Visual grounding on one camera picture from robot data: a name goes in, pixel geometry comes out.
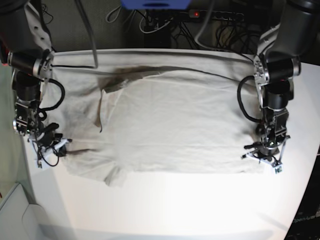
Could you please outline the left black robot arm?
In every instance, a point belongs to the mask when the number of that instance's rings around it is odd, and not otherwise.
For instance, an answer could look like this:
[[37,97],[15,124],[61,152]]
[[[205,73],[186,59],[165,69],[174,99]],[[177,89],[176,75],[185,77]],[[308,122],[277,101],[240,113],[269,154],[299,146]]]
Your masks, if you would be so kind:
[[89,132],[77,127],[71,157],[138,171],[224,173],[254,161],[279,166],[293,78],[319,20],[319,1],[288,0],[280,23],[259,40],[252,74],[242,80],[175,53],[117,75],[104,86],[102,139],[89,141]]

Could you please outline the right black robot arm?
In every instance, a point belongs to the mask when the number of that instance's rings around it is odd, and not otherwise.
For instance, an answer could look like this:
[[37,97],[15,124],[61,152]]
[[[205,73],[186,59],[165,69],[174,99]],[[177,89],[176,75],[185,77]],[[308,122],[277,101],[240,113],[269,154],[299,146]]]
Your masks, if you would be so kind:
[[[0,60],[13,69],[12,90],[15,92],[13,128],[27,136],[35,151],[38,168],[54,167],[49,156],[66,155],[70,142],[57,133],[57,123],[44,125],[47,112],[63,102],[65,89],[52,78],[54,50],[49,29],[43,17],[40,0],[2,0],[0,2]],[[47,85],[61,91],[58,102],[41,108]]]

